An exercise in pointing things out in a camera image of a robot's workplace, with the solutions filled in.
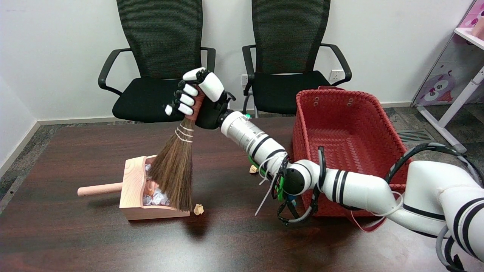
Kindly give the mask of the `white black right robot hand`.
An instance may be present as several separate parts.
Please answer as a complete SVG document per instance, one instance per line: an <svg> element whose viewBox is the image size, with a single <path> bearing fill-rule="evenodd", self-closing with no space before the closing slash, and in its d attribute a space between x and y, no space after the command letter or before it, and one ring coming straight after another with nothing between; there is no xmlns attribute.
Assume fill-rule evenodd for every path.
<svg viewBox="0 0 484 272"><path fill-rule="evenodd" d="M185 117L195 114L195 99L201 94L205 97L200 104L195 125L208 130L221 126L224 118L233 110L228 108L229 101L235 97L225 88L215 73L204 67L190 70L183 75L174 92L174 100L165 105L166 115L180 113Z"/></svg>

